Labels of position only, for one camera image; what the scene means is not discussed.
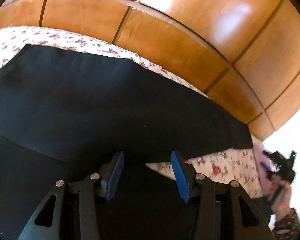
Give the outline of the person's right hand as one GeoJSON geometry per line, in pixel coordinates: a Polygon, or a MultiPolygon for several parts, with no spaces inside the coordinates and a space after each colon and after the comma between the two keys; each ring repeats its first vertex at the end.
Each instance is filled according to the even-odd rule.
{"type": "Polygon", "coordinates": [[[272,175],[271,177],[271,186],[269,188],[269,193],[274,194],[279,187],[283,187],[283,196],[277,202],[277,206],[274,209],[274,214],[276,216],[276,221],[279,222],[287,215],[291,215],[293,213],[290,207],[290,197],[291,197],[291,185],[286,180],[281,180],[277,175],[272,175]]]}

